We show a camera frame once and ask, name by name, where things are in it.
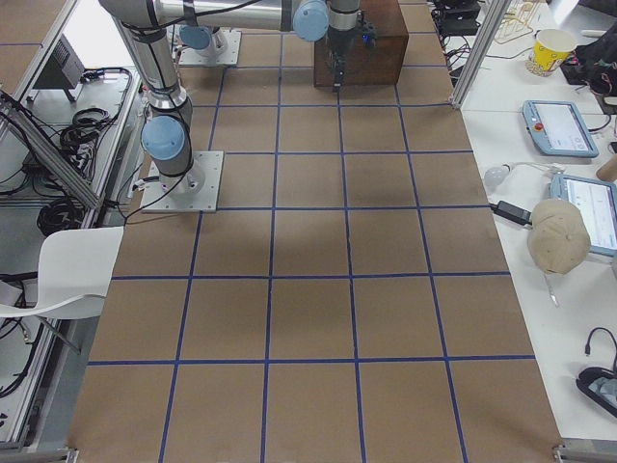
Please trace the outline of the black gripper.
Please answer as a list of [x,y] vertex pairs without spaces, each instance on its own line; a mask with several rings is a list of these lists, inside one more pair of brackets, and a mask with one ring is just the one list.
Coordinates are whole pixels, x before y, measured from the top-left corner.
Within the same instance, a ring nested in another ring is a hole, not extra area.
[[345,77],[345,60],[351,49],[351,31],[328,29],[328,49],[332,63],[333,91],[339,92]]

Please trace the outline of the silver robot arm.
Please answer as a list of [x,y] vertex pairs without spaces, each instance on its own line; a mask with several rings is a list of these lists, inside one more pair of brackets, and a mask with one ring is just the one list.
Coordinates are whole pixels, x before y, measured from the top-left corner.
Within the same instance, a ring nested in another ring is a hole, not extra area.
[[293,32],[309,42],[338,34],[351,40],[361,13],[358,1],[104,1],[101,6],[117,23],[147,85],[152,117],[144,125],[142,146],[158,170],[163,190],[172,196],[200,192],[206,173],[193,153],[193,105],[177,75],[169,27]]
[[220,27],[183,25],[179,36],[185,46],[199,51],[214,50],[222,53],[228,46],[228,40]]

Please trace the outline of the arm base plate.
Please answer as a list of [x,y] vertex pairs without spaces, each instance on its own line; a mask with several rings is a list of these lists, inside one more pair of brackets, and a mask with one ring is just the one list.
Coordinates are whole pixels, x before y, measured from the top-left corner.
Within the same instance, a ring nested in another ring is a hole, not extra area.
[[145,213],[215,212],[224,165],[221,150],[194,151],[192,169],[182,179],[147,182],[140,203]]
[[178,64],[181,67],[207,68],[235,66],[238,61],[241,32],[233,29],[222,30],[228,40],[228,46],[222,53],[216,53],[214,50],[195,50],[180,41],[180,47],[177,49]]

